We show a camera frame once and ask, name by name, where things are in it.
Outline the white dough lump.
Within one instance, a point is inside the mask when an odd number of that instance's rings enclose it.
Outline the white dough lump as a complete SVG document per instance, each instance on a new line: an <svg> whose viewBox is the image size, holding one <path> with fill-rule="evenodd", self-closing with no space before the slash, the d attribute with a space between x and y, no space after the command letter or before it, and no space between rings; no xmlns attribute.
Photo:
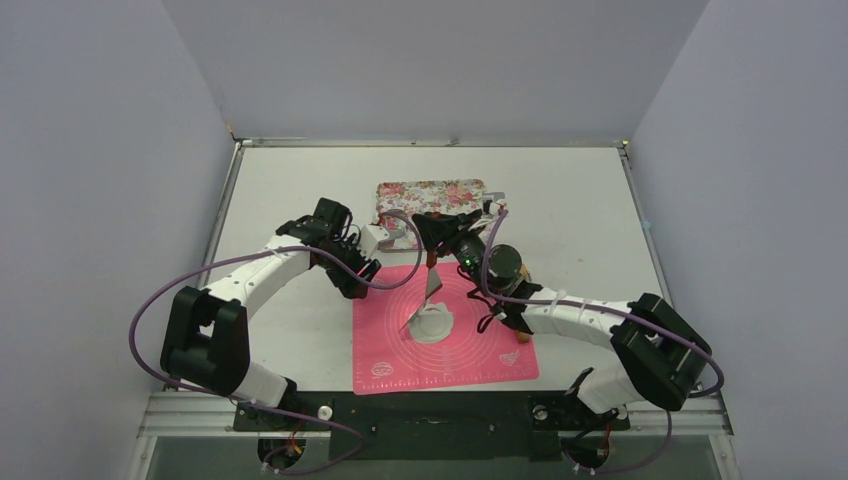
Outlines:
<svg viewBox="0 0 848 480"><path fill-rule="evenodd" d="M405 326L409 337L419 344L445 340L454 326L454 316L444 303L427 303L416 310Z"/></svg>

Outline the pink silicone baking mat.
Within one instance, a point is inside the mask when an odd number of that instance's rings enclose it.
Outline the pink silicone baking mat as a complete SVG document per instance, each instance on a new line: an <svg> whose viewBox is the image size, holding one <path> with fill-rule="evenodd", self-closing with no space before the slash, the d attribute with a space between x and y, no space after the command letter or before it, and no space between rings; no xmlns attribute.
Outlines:
<svg viewBox="0 0 848 480"><path fill-rule="evenodd" d="M472 282L463 279L453 263L440 263L443 286L430 303L444 303L454 316L451 334L436 344L413 341L400 331L423 300L426 270L395 288L409 272L407 266L385 267L372 290L353 303L353 391L373 395L445 387L535 380L539 376L532 343L521 343L497 321L484 332L477 329L489 309L468 297Z"/></svg>

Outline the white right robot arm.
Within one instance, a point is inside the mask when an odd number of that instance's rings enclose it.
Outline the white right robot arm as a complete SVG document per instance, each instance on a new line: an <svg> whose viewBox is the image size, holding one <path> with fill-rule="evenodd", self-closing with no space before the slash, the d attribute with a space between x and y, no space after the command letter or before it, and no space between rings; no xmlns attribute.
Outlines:
<svg viewBox="0 0 848 480"><path fill-rule="evenodd" d="M664 298L644 293L630 302L593 300L528 280L514 247L480 237L485 226L498 231L507 214L505 209L427 212L412 221L429 258L454 257L504 326L529 336L570 338L616 355L610 366L588 367L569 388L563 403L572 424L588 427L636 401L678 411L699 397L694 386L707 367L716 382L703 395L721 388L724 376L710 346Z"/></svg>

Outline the round metal dough cutter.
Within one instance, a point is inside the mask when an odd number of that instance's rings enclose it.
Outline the round metal dough cutter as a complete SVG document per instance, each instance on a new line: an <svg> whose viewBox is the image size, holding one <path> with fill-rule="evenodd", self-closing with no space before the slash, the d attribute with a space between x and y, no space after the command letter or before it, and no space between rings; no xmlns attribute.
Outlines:
<svg viewBox="0 0 848 480"><path fill-rule="evenodd" d="M400 209L389 209L378 214L379 223L391 239L402 238L408 232L408 215Z"/></svg>

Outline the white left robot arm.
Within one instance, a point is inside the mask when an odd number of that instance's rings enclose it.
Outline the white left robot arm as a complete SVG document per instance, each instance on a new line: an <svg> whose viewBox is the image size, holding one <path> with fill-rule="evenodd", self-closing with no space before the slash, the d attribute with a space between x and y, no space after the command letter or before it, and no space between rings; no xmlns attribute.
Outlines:
<svg viewBox="0 0 848 480"><path fill-rule="evenodd" d="M387 229L369 224L352 232L352 214L326 198L314 212L280 226L261 257L202 288L184 287L174 297L160 355L170 376L220 396L259 404L272 429L291 427L298 416L296 383L255 362L249 321L289 281L314 267L343 297L363 299L381 264L374 259Z"/></svg>

